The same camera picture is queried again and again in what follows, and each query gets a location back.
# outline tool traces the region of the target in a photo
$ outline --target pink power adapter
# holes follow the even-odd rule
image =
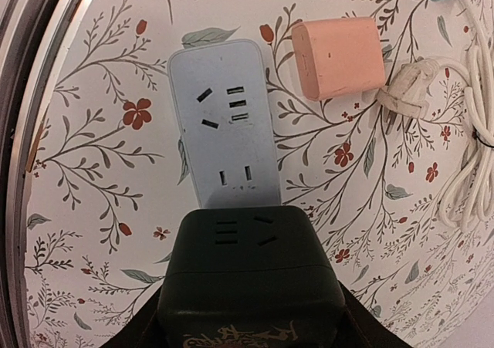
[[[313,101],[381,88],[381,41],[371,18],[301,22],[292,30],[303,95]]]

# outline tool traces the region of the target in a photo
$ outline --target black cord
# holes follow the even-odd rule
[[[490,147],[491,149],[494,149],[494,146],[493,145],[489,145],[488,143],[482,141],[482,138],[480,138],[479,132],[477,132],[477,130],[474,130],[474,132],[473,132],[473,138],[476,139],[478,142],[480,142],[482,145],[484,145],[486,147]]]

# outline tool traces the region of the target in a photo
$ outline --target white power cord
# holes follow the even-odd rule
[[[467,232],[494,216],[494,55],[469,0],[460,1],[477,32],[478,43],[468,52],[468,69],[456,60],[440,57],[406,65],[387,89],[380,90],[377,101],[406,117],[424,118],[428,111],[425,93],[440,69],[451,68],[467,82],[465,105],[477,141],[468,147],[468,162],[446,182],[439,204],[442,222]]]

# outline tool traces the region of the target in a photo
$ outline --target electrical outlet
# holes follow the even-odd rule
[[[180,225],[157,319],[170,346],[186,346],[191,336],[216,336],[234,324],[239,331],[296,331],[295,341],[273,339],[266,346],[330,347],[344,306],[302,209],[201,209]]]
[[[249,40],[175,53],[171,89],[202,208],[281,202],[264,66]]]

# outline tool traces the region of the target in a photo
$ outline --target power strip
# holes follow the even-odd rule
[[[281,203],[259,47],[249,40],[176,52],[168,63],[188,166],[202,208]]]

